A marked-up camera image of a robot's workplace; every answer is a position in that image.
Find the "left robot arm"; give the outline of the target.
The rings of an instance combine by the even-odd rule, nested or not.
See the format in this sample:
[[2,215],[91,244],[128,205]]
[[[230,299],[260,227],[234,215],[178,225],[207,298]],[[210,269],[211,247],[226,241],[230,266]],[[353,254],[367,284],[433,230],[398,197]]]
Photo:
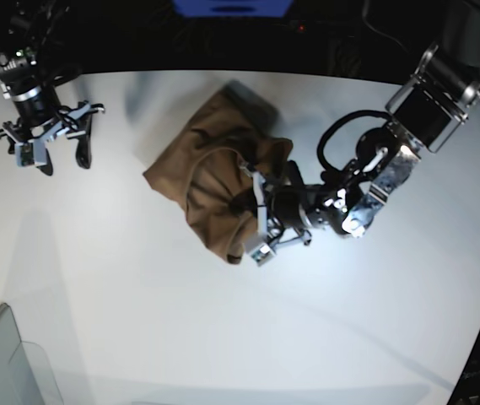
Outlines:
[[[422,55],[411,78],[381,111],[360,110],[335,121],[316,147],[321,182],[307,185],[292,160],[278,175],[254,165],[256,233],[245,252],[258,264],[278,249],[311,243],[314,229],[359,238],[390,195],[412,174],[424,151],[436,153],[480,104],[480,1],[451,1],[440,36]],[[382,120],[358,140],[342,168],[325,156],[331,137],[351,121]]]

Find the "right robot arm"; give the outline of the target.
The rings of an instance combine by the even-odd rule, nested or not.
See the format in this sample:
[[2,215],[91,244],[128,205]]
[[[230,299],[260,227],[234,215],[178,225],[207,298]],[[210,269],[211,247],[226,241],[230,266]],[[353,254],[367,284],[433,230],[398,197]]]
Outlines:
[[8,141],[17,166],[35,167],[46,176],[54,171],[48,145],[60,137],[77,141],[76,162],[90,168],[93,117],[105,112],[88,100],[65,105],[57,95],[58,87],[82,74],[79,64],[58,57],[56,30],[69,9],[68,1],[17,1],[8,33],[0,37],[0,89],[18,113],[1,125],[0,139]]

